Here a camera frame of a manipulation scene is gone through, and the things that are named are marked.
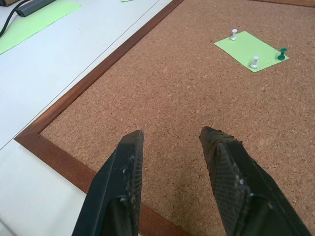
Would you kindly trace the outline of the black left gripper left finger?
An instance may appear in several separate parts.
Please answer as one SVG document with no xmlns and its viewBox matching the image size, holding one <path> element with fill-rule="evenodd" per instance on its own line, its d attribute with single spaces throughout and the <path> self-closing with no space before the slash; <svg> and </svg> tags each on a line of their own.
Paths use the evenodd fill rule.
<svg viewBox="0 0 315 236">
<path fill-rule="evenodd" d="M 91 182 L 74 236 L 138 235 L 143 143 L 142 130 L 121 138 Z"/>
</svg>

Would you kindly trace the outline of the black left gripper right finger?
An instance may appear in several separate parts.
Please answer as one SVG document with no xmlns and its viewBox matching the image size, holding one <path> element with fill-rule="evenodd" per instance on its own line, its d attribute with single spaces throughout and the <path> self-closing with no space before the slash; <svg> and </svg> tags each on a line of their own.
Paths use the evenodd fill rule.
<svg viewBox="0 0 315 236">
<path fill-rule="evenodd" d="M 241 141 L 205 126 L 200 133 L 211 187 L 228 236 L 309 236 L 274 179 Z"/>
</svg>

